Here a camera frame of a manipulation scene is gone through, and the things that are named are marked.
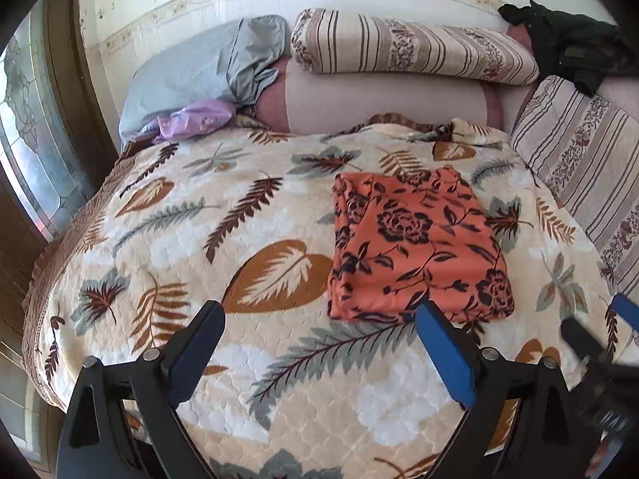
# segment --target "leaf-patterned bedspread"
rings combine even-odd
[[[207,299],[226,331],[178,414],[222,477],[416,477],[460,419],[414,326],[340,323],[324,296],[335,243],[335,175],[451,164],[488,213],[514,313],[464,328],[510,359],[560,360],[576,315],[613,352],[629,336],[607,312],[599,257],[570,214],[505,143],[397,138],[376,125],[331,139],[227,128],[141,152],[45,298],[28,344],[43,395],[65,409],[82,360],[130,361],[161,346]],[[503,443],[507,405],[491,446]]]

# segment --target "striped pillow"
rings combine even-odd
[[[308,9],[291,36],[293,59],[316,74],[418,72],[525,85],[539,76],[517,41],[486,28],[425,27]]]
[[[594,243],[611,291],[616,285],[639,303],[639,124],[600,95],[550,76],[510,145]]]

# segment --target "silver bolt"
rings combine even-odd
[[[555,361],[554,358],[550,356],[545,356],[544,358],[541,359],[541,361],[544,363],[546,367],[548,367],[548,369],[554,369],[555,367],[557,367],[557,362]]]
[[[150,347],[143,354],[142,358],[144,358],[147,362],[152,362],[160,355],[160,350],[156,347]]]
[[[97,358],[95,358],[93,355],[89,355],[87,358],[84,359],[84,361],[82,361],[82,367],[84,367],[85,369],[88,369],[89,367],[93,366],[97,361],[98,361]]]
[[[497,351],[494,347],[485,347],[481,350],[481,356],[483,356],[486,360],[497,360],[497,358],[499,358],[499,351]]]

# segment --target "black jacket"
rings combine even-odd
[[[499,13],[513,25],[525,23],[541,79],[561,76],[592,97],[606,74],[639,74],[638,56],[616,25],[548,10],[532,0],[521,9],[506,4]]]

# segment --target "gray pillowcase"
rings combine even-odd
[[[219,25],[149,59],[133,76],[119,123],[123,145],[158,115],[201,99],[253,105],[277,78],[286,20],[244,18]]]

